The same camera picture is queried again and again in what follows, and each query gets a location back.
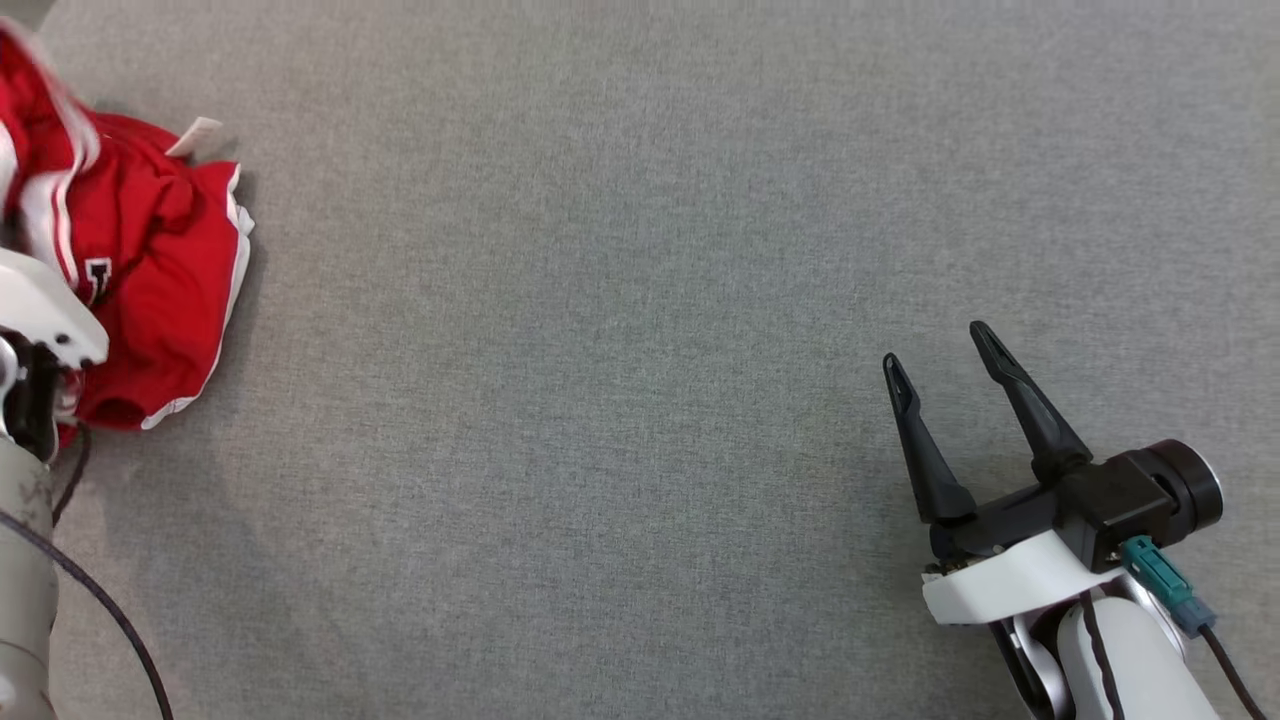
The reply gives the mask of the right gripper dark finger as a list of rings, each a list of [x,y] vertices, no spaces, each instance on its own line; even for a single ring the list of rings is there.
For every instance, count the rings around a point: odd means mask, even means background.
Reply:
[[[883,374],[920,520],[956,523],[972,516],[977,502],[945,461],[922,418],[920,397],[895,354],[884,355]]]
[[[972,322],[970,337],[992,380],[1002,387],[1032,451],[1030,468],[1042,486],[1092,464],[1093,454],[1062,418],[1025,368],[984,322]]]

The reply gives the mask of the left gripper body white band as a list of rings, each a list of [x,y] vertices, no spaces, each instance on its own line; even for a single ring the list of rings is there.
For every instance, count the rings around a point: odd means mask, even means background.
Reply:
[[[3,437],[47,462],[58,452],[63,377],[102,364],[109,336],[40,260],[1,251]]]

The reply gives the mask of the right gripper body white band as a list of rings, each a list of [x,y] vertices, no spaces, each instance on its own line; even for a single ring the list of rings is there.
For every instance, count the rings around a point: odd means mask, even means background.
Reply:
[[[1121,575],[1093,573],[1053,529],[1055,497],[1028,487],[929,527],[937,568],[923,597],[940,625],[984,625],[1070,600]]]

